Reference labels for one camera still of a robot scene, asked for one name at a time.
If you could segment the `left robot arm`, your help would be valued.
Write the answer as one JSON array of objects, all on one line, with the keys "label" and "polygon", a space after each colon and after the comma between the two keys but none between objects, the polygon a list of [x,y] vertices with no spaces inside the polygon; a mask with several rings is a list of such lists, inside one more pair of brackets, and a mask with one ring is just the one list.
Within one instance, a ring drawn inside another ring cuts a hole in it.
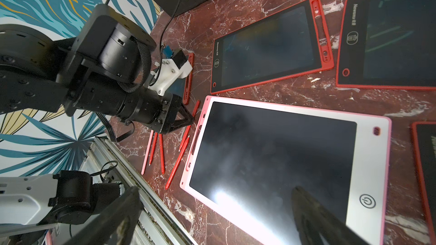
[{"label": "left robot arm", "polygon": [[[160,134],[193,123],[180,96],[147,82],[156,43],[133,21],[105,4],[96,5],[75,38],[53,41],[22,25],[1,26],[1,112],[31,108],[67,115],[76,110],[138,122]],[[4,225],[80,225],[116,211],[116,183],[93,183],[87,172],[1,181]]]}]

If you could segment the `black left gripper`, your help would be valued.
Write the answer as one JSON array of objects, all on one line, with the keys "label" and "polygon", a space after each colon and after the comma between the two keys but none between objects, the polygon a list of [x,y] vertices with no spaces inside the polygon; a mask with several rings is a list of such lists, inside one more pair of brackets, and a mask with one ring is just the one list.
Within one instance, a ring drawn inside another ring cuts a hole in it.
[{"label": "black left gripper", "polygon": [[193,124],[194,116],[182,104],[182,98],[172,93],[166,93],[161,98],[157,117],[151,122],[150,128],[160,134],[168,134]]}]

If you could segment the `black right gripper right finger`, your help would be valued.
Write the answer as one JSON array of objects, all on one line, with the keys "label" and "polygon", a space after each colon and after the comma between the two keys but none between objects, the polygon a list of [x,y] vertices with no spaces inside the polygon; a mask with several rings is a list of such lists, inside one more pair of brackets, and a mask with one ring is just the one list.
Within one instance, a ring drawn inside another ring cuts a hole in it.
[{"label": "black right gripper right finger", "polygon": [[292,190],[294,221],[303,245],[366,245],[303,187]]}]

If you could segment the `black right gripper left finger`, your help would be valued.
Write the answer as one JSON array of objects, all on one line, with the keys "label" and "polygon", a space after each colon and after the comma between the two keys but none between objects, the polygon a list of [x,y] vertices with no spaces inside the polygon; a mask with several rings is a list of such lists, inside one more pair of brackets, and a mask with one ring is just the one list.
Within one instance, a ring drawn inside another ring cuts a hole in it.
[{"label": "black right gripper left finger", "polygon": [[67,245],[129,245],[134,236],[143,204],[139,189],[129,187],[96,219],[66,242]]}]

